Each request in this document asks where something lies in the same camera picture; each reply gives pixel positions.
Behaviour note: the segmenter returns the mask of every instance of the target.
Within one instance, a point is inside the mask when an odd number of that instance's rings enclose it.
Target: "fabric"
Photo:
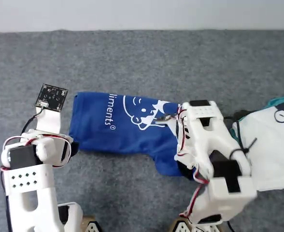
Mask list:
[[[174,160],[177,140],[155,118],[173,114],[178,104],[109,93],[81,92],[75,97],[70,136],[84,151],[145,153],[163,175],[181,175]]]
[[[244,147],[257,138],[247,154],[257,190],[284,189],[284,97],[244,117],[240,132]]]

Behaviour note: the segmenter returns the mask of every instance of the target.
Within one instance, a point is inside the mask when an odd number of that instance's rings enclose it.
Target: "circuit board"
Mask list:
[[[60,112],[63,108],[68,90],[56,86],[43,84],[35,106]]]

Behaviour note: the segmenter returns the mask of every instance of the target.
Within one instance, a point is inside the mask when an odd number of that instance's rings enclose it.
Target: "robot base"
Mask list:
[[[224,230],[220,226],[193,227],[187,219],[178,218],[171,225],[169,232],[224,232]]]

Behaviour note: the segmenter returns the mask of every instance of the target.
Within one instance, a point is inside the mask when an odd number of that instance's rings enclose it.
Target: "black cable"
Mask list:
[[[21,134],[23,134],[23,133],[26,131],[26,128],[28,127],[28,125],[29,125],[36,117],[38,117],[38,116],[42,113],[42,111],[43,111],[44,109],[45,109],[45,107],[42,107],[40,112],[36,113],[34,116],[32,116],[32,117],[27,121],[27,123],[25,124],[25,126],[24,126],[23,129],[22,129]]]
[[[7,217],[7,226],[8,232],[12,232],[12,224],[11,224],[11,217],[10,217],[10,208],[9,208],[9,198],[6,196],[5,184],[3,183],[3,171],[0,173],[0,182],[5,194],[5,203],[6,203],[6,217]]]
[[[229,227],[229,229],[231,230],[231,232],[235,232],[235,230],[232,228],[230,221],[227,221],[227,225]]]
[[[196,228],[202,232],[205,232],[203,229],[199,228],[198,226],[196,226]]]

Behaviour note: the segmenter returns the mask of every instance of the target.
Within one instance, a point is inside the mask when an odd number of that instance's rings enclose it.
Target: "wire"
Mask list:
[[[25,145],[24,145],[24,146],[28,146],[28,145],[30,145],[33,141],[35,141],[35,140],[37,140],[37,139],[38,139],[37,137],[32,138],[32,139],[29,139],[29,140],[25,143]]]
[[[244,148],[244,147],[243,147],[243,149],[242,149],[242,148],[238,148],[238,149],[234,149],[233,151],[231,151],[230,156],[229,156],[229,160],[232,158],[232,155],[233,155],[234,152],[236,152],[236,151],[242,151],[242,152],[245,154],[245,156],[246,156],[246,153],[249,152],[249,149],[255,144],[256,141],[257,141],[257,138],[255,138],[255,139],[252,141],[252,143],[249,145],[249,147],[247,147],[247,148]]]
[[[200,192],[202,186],[203,186],[203,184],[200,184],[200,185],[196,188],[196,190],[195,190],[195,192],[194,192],[194,194],[193,194],[193,197],[191,198],[191,201],[190,201],[190,204],[189,204],[189,209],[186,209],[185,212],[179,214],[180,217],[182,217],[182,218],[188,218],[189,215],[192,213],[192,209],[193,209],[193,207],[194,207],[195,201],[196,201],[196,199],[197,199],[197,197],[198,197],[198,194],[199,194],[199,192]]]
[[[229,229],[231,230],[231,232],[235,232],[235,230],[232,228],[230,221],[227,221],[227,225],[229,227]]]
[[[181,146],[180,151],[182,151],[182,150],[183,150],[184,145],[185,145],[185,127],[184,127],[184,118],[185,118],[185,117],[186,117],[186,116],[182,117],[183,139],[182,139],[182,146]]]
[[[196,228],[202,232],[205,232],[203,229],[199,228],[198,226],[196,226]]]
[[[229,160],[232,158],[232,155],[236,151],[242,151],[244,153],[244,155],[246,156],[246,154],[249,152],[249,149],[257,141],[257,138],[254,138],[254,140],[252,141],[252,143],[248,147],[244,147],[243,142],[242,142],[242,138],[241,138],[240,122],[238,120],[235,120],[235,118],[231,117],[231,116],[226,116],[226,117],[224,117],[224,119],[231,119],[233,122],[235,122],[237,124],[237,134],[238,134],[237,137],[238,137],[238,141],[239,141],[239,145],[240,145],[240,148],[234,149],[233,151],[231,151],[230,156],[229,156]]]
[[[18,139],[18,138],[23,138],[23,139],[27,139],[27,140],[28,140],[28,138],[25,138],[25,137],[20,136],[20,135],[12,136],[12,137],[10,137],[10,138],[8,138],[8,139],[5,140],[5,142],[4,142],[3,145],[2,145],[2,150],[5,149],[7,143],[8,143],[10,140],[12,140],[12,139]]]
[[[7,217],[7,226],[8,231],[12,232],[12,224],[11,224],[11,217],[10,217],[10,208],[9,208],[9,198],[6,195],[5,184],[3,182],[3,171],[0,172],[0,182],[2,186],[3,193],[5,194],[5,203],[6,203],[6,217]]]
[[[37,118],[37,117],[43,112],[44,109],[45,109],[45,107],[41,107],[41,111],[38,112],[38,113],[36,113],[35,115],[33,115],[33,116],[27,121],[27,123],[25,124],[25,126],[24,126],[23,129],[22,129],[21,134],[23,134],[23,133],[26,131],[26,128],[28,127],[28,125],[29,125],[35,118]]]
[[[198,178],[197,175],[199,174],[199,164],[196,165],[196,170],[194,171],[193,178],[199,184],[207,185],[209,180]]]

